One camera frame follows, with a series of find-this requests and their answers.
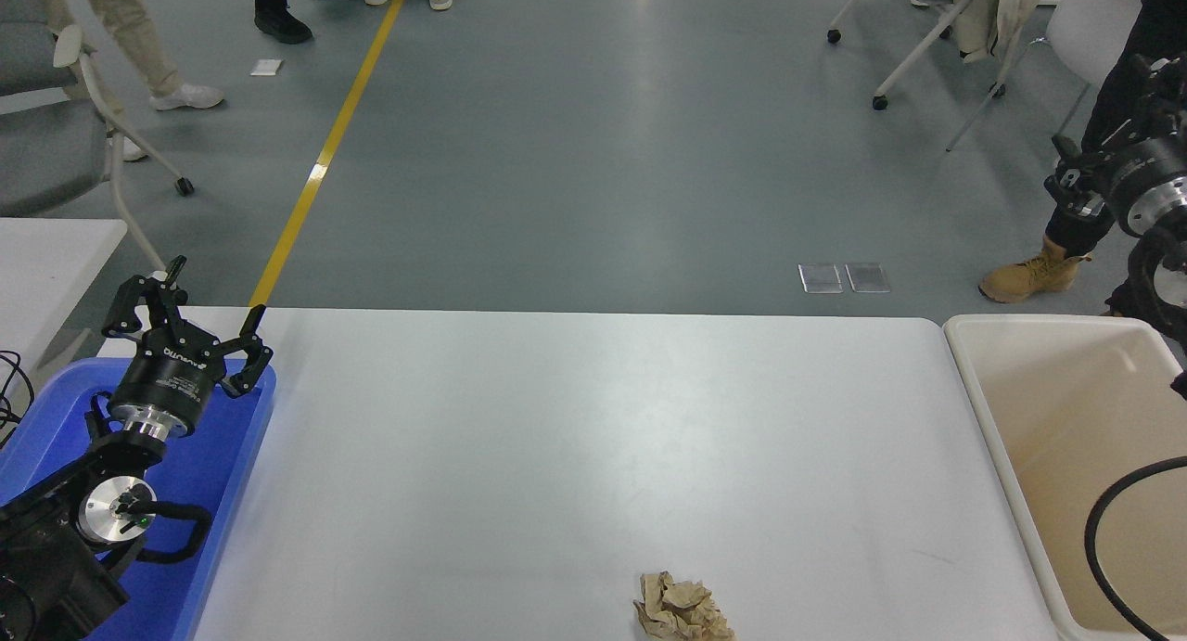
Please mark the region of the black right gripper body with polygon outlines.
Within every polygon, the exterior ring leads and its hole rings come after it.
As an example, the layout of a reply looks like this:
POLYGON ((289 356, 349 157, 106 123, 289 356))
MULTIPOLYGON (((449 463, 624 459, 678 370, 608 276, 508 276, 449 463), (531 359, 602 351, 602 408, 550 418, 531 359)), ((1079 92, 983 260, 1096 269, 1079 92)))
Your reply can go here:
POLYGON ((1186 151, 1179 138, 1150 138, 1112 152, 1104 199, 1119 226, 1155 226, 1186 207, 1186 151))

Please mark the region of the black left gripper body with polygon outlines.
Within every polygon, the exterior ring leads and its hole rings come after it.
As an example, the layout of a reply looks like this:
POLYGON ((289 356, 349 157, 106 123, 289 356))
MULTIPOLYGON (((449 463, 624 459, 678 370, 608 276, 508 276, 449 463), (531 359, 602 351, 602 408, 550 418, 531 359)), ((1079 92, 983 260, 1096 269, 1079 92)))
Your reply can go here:
POLYGON ((131 366, 108 400, 108 414, 127 432, 193 434, 212 388, 226 376, 218 339, 161 344, 138 339, 131 366))

